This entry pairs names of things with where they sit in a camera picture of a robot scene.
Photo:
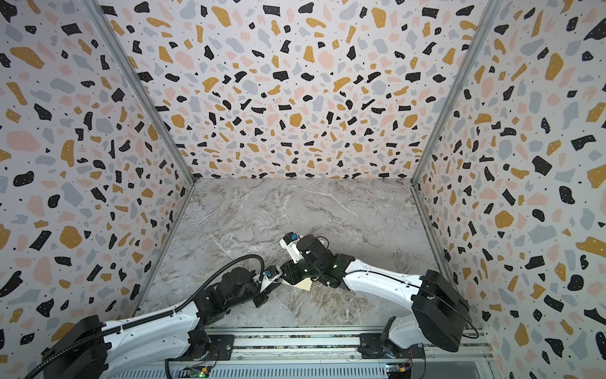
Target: black mounting plate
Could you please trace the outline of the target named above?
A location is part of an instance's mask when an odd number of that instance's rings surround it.
[[[410,358],[408,349],[400,349],[399,354],[401,357],[407,359]],[[422,347],[413,345],[410,347],[412,350],[414,359],[425,358],[425,352]],[[387,353],[381,344],[381,333],[362,333],[360,334],[360,346],[358,351],[362,354],[362,359],[378,359],[385,356]]]

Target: patterned wall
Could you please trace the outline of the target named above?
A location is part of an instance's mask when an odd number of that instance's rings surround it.
[[[606,378],[603,4],[504,2],[419,183],[504,378]]]
[[[102,4],[195,176],[403,178],[485,1]]]
[[[0,0],[0,377],[132,315],[185,182],[74,1]]]

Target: gray marble surface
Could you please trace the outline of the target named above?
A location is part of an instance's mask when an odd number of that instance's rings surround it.
[[[248,253],[282,265],[287,232],[330,240],[333,253],[402,273],[437,270],[408,181],[201,179],[139,314],[186,299],[213,272]],[[258,269],[256,260],[243,266]],[[274,290],[261,308],[232,309],[215,325],[380,326],[408,311],[374,295],[315,283]]]

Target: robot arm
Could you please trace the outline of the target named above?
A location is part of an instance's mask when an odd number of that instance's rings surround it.
[[[391,318],[381,337],[385,351],[394,356],[396,351],[428,341],[447,351],[458,351],[469,305],[440,273],[428,270],[423,276],[406,275],[350,255],[333,255],[313,235],[300,238],[288,233],[280,245],[291,257],[282,267],[265,269],[261,257],[248,255],[237,261],[259,259],[259,275],[235,267],[223,274],[220,282],[202,287],[185,302],[163,310],[106,323],[96,315],[81,320],[43,352],[39,366],[43,367],[38,372],[44,369],[45,378],[106,379],[159,360],[198,360],[210,353],[211,339],[205,326],[246,301],[253,300],[261,307],[282,280],[294,285],[305,278],[332,288],[372,293],[410,310],[409,316]],[[36,374],[34,370],[25,379]]]

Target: wire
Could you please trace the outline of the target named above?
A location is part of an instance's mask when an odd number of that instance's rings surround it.
[[[323,238],[326,240],[326,248],[328,249],[328,247],[330,246],[330,241],[328,240],[328,238],[324,237],[324,236],[317,236],[316,239],[318,238]]]
[[[34,369],[32,371],[29,372],[29,374],[27,374],[23,379],[34,379],[36,377],[37,374],[40,374],[49,364],[53,363],[54,361],[56,361],[57,359],[61,358],[62,356],[64,356],[65,354],[69,353],[70,351],[76,350],[79,347],[83,347],[86,344],[89,344],[90,342],[92,342],[93,340],[96,340],[98,338],[104,338],[110,334],[114,334],[114,333],[118,333],[120,332],[120,330],[126,330],[138,325],[142,325],[145,323],[149,323],[151,321],[155,321],[158,320],[160,318],[164,318],[167,316],[172,316],[173,314],[180,312],[181,310],[183,310],[183,308],[185,308],[186,306],[189,305],[189,303],[191,303],[199,294],[200,292],[202,292],[213,280],[216,279],[216,277],[218,277],[221,273],[223,273],[223,271],[227,270],[229,267],[232,267],[234,264],[239,263],[241,261],[245,261],[247,259],[251,259],[254,258],[256,260],[258,260],[261,264],[261,273],[263,273],[263,271],[265,271],[265,261],[263,260],[263,258],[261,258],[261,256],[256,255],[256,254],[246,254],[243,255],[239,258],[234,259],[233,261],[229,262],[228,264],[224,265],[223,267],[221,267],[219,270],[217,270],[213,275],[211,275],[210,278],[208,278],[207,281],[205,281],[194,293],[193,295],[191,295],[190,297],[188,297],[183,303],[181,303],[181,305],[179,305],[178,307],[176,307],[174,310],[168,310],[166,312],[163,312],[161,314],[156,314],[156,315],[152,315],[152,316],[148,316],[145,318],[141,318],[140,320],[136,320],[136,321],[131,321],[127,324],[123,324],[122,326],[116,326],[113,327],[111,329],[107,329],[104,330],[102,332],[98,332],[95,333],[93,335],[89,335],[88,337],[84,337],[81,340],[78,340],[74,343],[72,343],[69,346],[66,346],[65,348],[63,348],[63,350],[60,350],[52,355],[49,355],[46,359],[44,359],[39,365],[37,365],[36,367],[34,367]],[[168,363],[165,361],[164,362],[164,366],[165,369],[168,367]]]

